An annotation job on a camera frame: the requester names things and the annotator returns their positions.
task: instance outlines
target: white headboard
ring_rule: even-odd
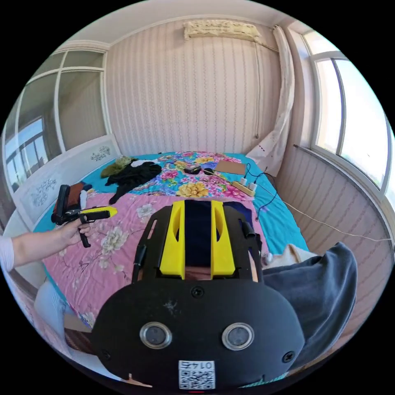
[[[78,145],[33,173],[14,193],[14,203],[29,230],[58,198],[62,184],[73,185],[120,155],[113,135]]]

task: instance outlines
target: blue sheet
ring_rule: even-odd
[[[186,174],[181,170],[183,164],[199,163],[202,168],[211,167],[215,168],[216,164],[221,159],[234,158],[237,162],[249,163],[251,168],[249,171],[252,174],[258,175],[262,171],[255,164],[255,162],[245,155],[242,154],[216,154],[207,152],[187,152],[187,153],[175,153],[169,152],[164,154],[152,154],[136,156],[137,159],[158,159],[159,164],[163,170],[154,180],[146,183],[145,185],[138,187],[131,191],[131,193],[146,194],[154,193],[158,195],[175,195],[179,193],[180,187],[186,185],[190,181],[190,177],[186,177]],[[101,171],[113,163],[115,160],[106,163],[102,167],[95,170],[93,173],[84,177],[82,181],[87,184],[92,184],[93,189],[97,193],[115,193],[117,185],[106,186],[107,179],[100,178]],[[229,181],[239,181],[240,177],[236,174],[220,173],[221,177],[225,178],[223,183],[218,182],[216,179],[213,185],[207,185],[208,192],[205,192],[205,196],[230,196],[232,197],[232,191],[229,189]],[[199,182],[200,177],[204,178],[203,172],[194,177],[193,182]],[[256,177],[248,174],[246,176],[248,182],[254,182]],[[267,204],[273,198],[276,191],[269,179],[262,175],[257,180],[258,187],[256,189],[255,199],[253,204],[256,211],[258,212],[259,207]],[[35,228],[35,232],[45,232],[54,229],[55,225],[51,222],[51,214],[54,205],[48,209],[44,214],[40,222]],[[266,238],[267,247],[269,252],[272,254],[282,254],[287,244],[294,244],[295,246],[308,251],[306,242],[298,228],[294,217],[285,205],[285,203],[277,196],[273,202],[268,206],[260,210],[259,222],[261,224],[263,234]],[[55,286],[59,295],[63,300],[66,300],[62,292],[59,290],[56,283],[53,281],[51,276],[46,273],[48,279]]]

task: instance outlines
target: camera lens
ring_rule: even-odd
[[[151,349],[163,349],[172,341],[169,328],[159,322],[148,322],[140,330],[141,341]]]
[[[232,351],[246,349],[254,340],[254,330],[245,323],[229,325],[222,333],[222,343]]]

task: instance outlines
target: black cable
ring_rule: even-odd
[[[277,187],[276,187],[276,180],[274,179],[274,177],[273,177],[271,174],[266,173],[266,172],[262,172],[262,173],[256,175],[256,174],[252,174],[252,173],[250,172],[250,169],[251,169],[251,164],[250,164],[250,163],[247,163],[247,165],[246,165],[246,170],[247,170],[247,172],[246,172],[246,175],[244,176],[244,178],[247,178],[247,174],[250,174],[250,176],[256,177],[256,178],[255,178],[255,181],[254,181],[254,184],[256,184],[258,178],[259,178],[260,176],[262,176],[263,174],[264,174],[265,176],[270,176],[270,177],[272,178],[272,180],[273,180],[273,187],[274,187],[274,190],[276,191],[275,195],[273,196],[272,200],[271,200],[269,203],[266,203],[266,204],[264,204],[263,206],[260,206],[260,207],[259,207],[258,212],[257,212],[257,214],[256,214],[256,218],[255,218],[255,221],[258,221],[259,213],[260,213],[261,209],[263,209],[263,208],[265,208],[266,206],[268,206],[268,205],[276,198],[276,196],[278,195],[278,193],[277,193]]]

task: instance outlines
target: gray blanket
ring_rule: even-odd
[[[333,346],[356,300],[357,262],[348,247],[337,243],[322,257],[266,269],[263,280],[291,303],[302,326],[306,342],[292,369],[313,361]]]

